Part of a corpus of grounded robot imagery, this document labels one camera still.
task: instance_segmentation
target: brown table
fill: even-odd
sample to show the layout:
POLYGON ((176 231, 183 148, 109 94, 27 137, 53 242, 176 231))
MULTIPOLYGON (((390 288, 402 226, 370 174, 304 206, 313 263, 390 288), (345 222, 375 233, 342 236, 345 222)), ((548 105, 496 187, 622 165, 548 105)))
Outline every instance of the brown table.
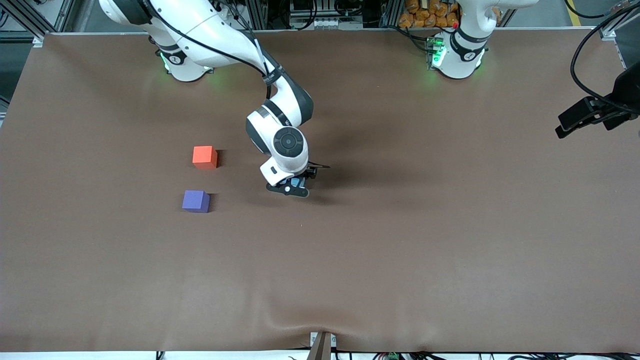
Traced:
MULTIPOLYGON (((498 31, 428 72, 395 32, 261 35, 316 102, 309 199, 269 193, 244 66, 167 76, 144 36, 48 36, 0 138, 0 350, 640 350, 638 124, 558 140, 586 30, 498 31), (217 170, 194 145, 222 150, 217 170), (184 190, 212 213, 181 211, 184 190)), ((622 68, 594 40, 578 71, 622 68)))

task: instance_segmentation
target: blue cube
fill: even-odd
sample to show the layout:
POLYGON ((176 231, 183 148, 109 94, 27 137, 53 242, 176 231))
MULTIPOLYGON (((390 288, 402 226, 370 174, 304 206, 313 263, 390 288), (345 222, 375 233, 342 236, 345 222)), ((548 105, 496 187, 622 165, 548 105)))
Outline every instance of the blue cube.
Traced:
POLYGON ((202 190, 185 191, 182 208, 190 213, 208 213, 209 194, 202 190))

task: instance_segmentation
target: orange cube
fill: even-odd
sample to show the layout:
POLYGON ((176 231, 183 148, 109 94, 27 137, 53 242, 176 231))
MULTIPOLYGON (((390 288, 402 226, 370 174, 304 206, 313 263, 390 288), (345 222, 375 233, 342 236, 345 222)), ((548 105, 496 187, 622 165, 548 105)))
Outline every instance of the orange cube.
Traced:
POLYGON ((216 168, 218 167, 218 152, 213 146, 194 146, 193 164, 202 170, 216 168))

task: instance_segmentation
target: white robot link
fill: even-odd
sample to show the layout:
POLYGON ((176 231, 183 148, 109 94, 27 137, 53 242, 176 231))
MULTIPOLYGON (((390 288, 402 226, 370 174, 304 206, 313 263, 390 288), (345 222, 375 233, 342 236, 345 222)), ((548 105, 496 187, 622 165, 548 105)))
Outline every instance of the white robot link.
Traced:
POLYGON ((452 32, 436 35, 431 66, 442 74, 463 79, 480 66, 487 40, 497 23, 493 7, 528 8, 538 0, 458 0, 462 16, 460 26, 452 32))
POLYGON ((246 132, 260 152, 270 156, 260 166, 267 189, 308 196, 306 180, 325 167, 308 161, 307 141, 297 129, 311 118, 313 100, 255 38, 232 28, 208 0, 99 1, 111 20, 144 29, 180 81, 194 81, 211 68, 235 63, 259 71, 269 90, 262 106, 247 116, 246 132), (270 98, 271 85, 277 93, 270 98))

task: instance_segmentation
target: yellow tape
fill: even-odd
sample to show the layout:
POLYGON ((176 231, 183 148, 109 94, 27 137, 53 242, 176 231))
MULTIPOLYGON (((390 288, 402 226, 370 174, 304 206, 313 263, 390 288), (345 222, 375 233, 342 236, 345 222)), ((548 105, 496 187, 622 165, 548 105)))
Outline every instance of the yellow tape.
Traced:
MULTIPOLYGON (((572 8, 575 9, 573 0, 567 0, 567 2, 569 3, 569 5, 571 5, 572 8)), ((571 10, 569 10, 569 8, 567 8, 566 11, 569 12, 569 19, 571 19, 571 24, 573 26, 582 26, 582 24, 580 23, 580 17, 578 17, 578 15, 575 15, 571 10)))

